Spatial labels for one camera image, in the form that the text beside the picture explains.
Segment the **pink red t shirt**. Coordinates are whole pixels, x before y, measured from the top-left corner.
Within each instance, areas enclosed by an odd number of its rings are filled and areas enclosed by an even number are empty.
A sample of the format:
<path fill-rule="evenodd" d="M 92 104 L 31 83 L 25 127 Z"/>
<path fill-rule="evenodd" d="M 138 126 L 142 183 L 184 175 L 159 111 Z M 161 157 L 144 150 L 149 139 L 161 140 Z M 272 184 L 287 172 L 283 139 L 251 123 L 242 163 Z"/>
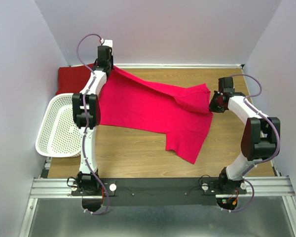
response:
<path fill-rule="evenodd" d="M 101 91 L 100 124 L 163 133 L 165 149 L 194 164 L 212 123 L 210 94 L 206 84 L 184 88 L 115 68 Z"/>

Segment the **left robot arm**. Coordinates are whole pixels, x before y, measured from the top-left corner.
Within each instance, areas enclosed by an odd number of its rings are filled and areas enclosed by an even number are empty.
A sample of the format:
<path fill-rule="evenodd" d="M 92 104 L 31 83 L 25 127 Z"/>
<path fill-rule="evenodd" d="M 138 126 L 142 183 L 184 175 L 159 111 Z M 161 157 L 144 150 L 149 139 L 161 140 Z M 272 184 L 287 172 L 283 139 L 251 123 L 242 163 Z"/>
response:
<path fill-rule="evenodd" d="M 81 135 L 81 160 L 76 176 L 77 191 L 84 195 L 99 195 L 102 186 L 98 177 L 95 138 L 100 124 L 99 94 L 113 68 L 112 47 L 98 46 L 98 58 L 90 69 L 85 87 L 72 95 L 73 119 Z"/>

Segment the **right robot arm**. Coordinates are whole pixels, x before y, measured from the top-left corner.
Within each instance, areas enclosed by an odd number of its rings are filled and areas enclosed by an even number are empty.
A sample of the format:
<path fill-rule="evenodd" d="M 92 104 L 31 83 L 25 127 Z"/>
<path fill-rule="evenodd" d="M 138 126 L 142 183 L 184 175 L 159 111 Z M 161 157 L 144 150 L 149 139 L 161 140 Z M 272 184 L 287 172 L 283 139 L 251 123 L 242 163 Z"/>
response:
<path fill-rule="evenodd" d="M 214 113 L 229 110 L 244 123 L 241 153 L 235 161 L 222 169 L 215 188 L 222 194 L 229 194 L 241 187 L 244 177 L 256 166 L 268 162 L 280 152 L 280 120 L 269 117 L 249 101 L 249 96 L 235 91 L 233 76 L 219 79 L 218 90 L 214 92 L 209 105 Z"/>

